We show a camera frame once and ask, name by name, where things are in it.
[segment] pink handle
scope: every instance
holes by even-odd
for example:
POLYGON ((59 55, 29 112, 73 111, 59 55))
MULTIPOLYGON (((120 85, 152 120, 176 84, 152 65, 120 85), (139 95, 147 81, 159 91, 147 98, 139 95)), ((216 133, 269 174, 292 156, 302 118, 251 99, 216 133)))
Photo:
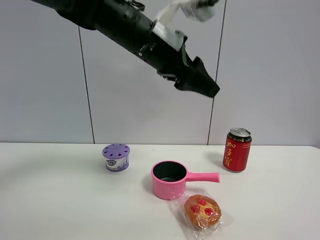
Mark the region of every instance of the pink handle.
POLYGON ((188 172, 185 180, 187 182, 205 181, 205 182, 220 183, 220 173, 219 172, 213 172, 213 173, 188 172))

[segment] bun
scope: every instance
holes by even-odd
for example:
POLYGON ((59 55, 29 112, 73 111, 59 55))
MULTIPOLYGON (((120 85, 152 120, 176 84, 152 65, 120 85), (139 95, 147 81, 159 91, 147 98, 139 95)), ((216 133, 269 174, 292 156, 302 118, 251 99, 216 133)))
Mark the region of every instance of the bun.
POLYGON ((191 196, 184 204, 184 212, 192 225, 200 229, 213 226, 222 215, 218 203, 203 195, 191 196))

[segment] purple container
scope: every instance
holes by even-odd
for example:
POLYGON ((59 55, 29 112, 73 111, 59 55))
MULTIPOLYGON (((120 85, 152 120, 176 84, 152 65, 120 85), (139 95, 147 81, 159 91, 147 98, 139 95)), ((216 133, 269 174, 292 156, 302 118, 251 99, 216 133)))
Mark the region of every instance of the purple container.
POLYGON ((111 172, 120 172, 129 167, 130 148, 125 144, 111 144, 102 150, 105 166, 111 172))

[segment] soda can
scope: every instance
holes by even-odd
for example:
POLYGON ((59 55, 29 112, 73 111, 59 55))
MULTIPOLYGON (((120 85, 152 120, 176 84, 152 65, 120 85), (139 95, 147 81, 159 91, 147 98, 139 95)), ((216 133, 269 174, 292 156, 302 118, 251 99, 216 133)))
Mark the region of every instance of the soda can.
POLYGON ((244 128, 232 128, 226 136, 223 166, 232 172, 246 169, 252 137, 244 128))

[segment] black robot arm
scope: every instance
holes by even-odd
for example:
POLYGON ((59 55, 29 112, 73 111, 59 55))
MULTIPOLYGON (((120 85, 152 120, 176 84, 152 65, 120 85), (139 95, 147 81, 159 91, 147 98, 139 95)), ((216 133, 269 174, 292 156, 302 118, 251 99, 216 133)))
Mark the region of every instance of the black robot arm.
POLYGON ((32 1, 56 10, 82 28, 98 30, 155 68, 160 76, 174 81, 174 86, 181 91, 213 98, 220 89, 208 75, 202 60, 189 58, 185 50, 187 36, 183 35, 183 44, 174 49, 153 32, 156 22, 141 13, 145 6, 135 0, 32 1))

